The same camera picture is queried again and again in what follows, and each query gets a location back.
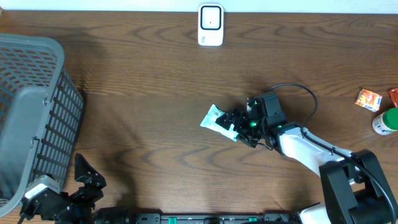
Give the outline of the white wet wipes pack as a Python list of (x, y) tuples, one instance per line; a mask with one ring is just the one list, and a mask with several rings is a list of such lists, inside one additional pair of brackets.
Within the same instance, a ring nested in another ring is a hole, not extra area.
[(212, 105), (207, 115), (204, 117), (203, 121), (201, 122), (200, 126), (218, 132), (223, 136), (236, 142), (238, 133), (233, 130), (234, 129), (233, 124), (228, 129), (225, 129), (216, 123), (216, 120), (224, 114), (225, 114), (224, 111), (219, 110), (216, 105)]

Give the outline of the orange snack packet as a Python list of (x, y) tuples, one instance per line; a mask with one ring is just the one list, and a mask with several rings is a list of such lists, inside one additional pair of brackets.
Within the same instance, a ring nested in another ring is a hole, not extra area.
[(358, 97), (355, 101), (355, 104), (366, 108), (372, 112), (377, 112), (380, 109), (382, 101), (382, 96), (366, 89), (362, 89), (358, 93)]

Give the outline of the green lid jar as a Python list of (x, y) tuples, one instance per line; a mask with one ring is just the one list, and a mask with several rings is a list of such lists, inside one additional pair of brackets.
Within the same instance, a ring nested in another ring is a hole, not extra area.
[(398, 108), (391, 108), (375, 117), (372, 121), (372, 127), (380, 135), (388, 135), (398, 130), (397, 114)]

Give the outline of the red Top chocolate bar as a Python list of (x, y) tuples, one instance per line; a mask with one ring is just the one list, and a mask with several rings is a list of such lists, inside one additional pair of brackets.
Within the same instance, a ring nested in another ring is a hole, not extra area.
[(387, 91), (389, 94), (389, 98), (391, 100), (392, 105), (397, 108), (398, 107), (398, 88), (391, 88)]

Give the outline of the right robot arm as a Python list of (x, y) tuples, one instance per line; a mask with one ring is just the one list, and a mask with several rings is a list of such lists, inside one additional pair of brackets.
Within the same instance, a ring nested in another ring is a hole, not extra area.
[(397, 221), (397, 202), (377, 157), (336, 147), (288, 122), (273, 91), (248, 99), (244, 111), (219, 112), (215, 123), (248, 146), (275, 150), (320, 177), (324, 202), (299, 211), (300, 223)]

